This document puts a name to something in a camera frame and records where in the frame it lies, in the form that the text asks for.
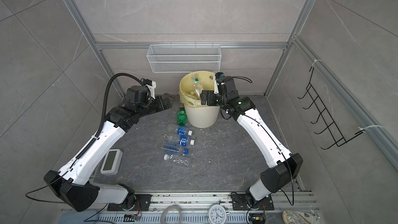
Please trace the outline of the clear bottle blue cap bottom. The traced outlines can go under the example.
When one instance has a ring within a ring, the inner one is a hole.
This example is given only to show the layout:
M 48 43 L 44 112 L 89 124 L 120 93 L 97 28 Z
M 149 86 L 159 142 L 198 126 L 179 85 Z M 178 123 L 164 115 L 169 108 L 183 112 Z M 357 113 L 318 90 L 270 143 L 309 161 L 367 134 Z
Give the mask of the clear bottle blue cap bottom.
M 182 155 L 187 156 L 189 154 L 189 149 L 173 142 L 164 142 L 162 149 L 167 155 Z

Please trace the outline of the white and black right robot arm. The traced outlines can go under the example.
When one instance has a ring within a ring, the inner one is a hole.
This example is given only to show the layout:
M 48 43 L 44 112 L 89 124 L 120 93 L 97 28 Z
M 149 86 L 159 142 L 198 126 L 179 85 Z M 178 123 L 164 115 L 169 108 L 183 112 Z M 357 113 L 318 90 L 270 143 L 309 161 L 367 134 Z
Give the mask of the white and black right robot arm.
M 250 83 L 252 80 L 247 77 L 225 76 L 221 72 L 210 78 L 214 82 L 214 89 L 202 91 L 201 104 L 218 106 L 237 121 L 258 146 L 268 166 L 260 174 L 260 179 L 246 190 L 246 201 L 249 206 L 255 206 L 287 184 L 293 183 L 303 158 L 298 153 L 292 153 L 278 140 L 249 97 L 239 96 L 234 80 L 243 79 Z

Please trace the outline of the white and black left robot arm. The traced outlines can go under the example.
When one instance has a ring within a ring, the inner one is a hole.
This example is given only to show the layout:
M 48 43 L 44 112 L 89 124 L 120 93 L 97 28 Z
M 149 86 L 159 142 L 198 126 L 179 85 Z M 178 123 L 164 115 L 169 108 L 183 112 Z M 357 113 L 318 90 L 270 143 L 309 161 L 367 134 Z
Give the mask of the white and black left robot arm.
M 113 81 L 120 76 L 129 77 L 136 82 L 121 103 L 107 111 L 107 101 Z M 105 185 L 90 182 L 90 176 L 105 159 L 113 145 L 140 118 L 172 108 L 174 99 L 169 94 L 155 95 L 156 83 L 150 79 L 138 79 L 127 74 L 112 76 L 105 89 L 99 127 L 84 147 L 59 170 L 50 170 L 44 176 L 45 187 L 59 198 L 59 203 L 67 204 L 78 212 L 85 211 L 95 204 L 114 204 L 123 210 L 135 206 L 135 191 L 125 184 Z

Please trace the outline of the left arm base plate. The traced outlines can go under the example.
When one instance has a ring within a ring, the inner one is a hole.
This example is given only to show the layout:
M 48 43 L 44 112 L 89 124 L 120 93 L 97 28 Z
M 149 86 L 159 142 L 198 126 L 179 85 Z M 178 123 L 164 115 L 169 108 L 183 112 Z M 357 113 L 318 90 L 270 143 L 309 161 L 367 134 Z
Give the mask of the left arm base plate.
M 109 204 L 108 211 L 148 211 L 151 203 L 152 195 L 138 194 L 128 195 L 121 204 Z

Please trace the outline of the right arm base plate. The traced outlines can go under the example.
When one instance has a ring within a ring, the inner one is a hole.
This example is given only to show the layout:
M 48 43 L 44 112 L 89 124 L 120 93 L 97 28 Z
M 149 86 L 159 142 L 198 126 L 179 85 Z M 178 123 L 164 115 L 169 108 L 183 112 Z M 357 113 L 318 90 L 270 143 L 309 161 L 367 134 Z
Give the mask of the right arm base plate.
M 265 197 L 257 201 L 247 194 L 238 194 L 232 192 L 230 194 L 232 200 L 232 208 L 234 211 L 247 211 L 247 210 L 274 210 L 274 203 L 271 196 Z

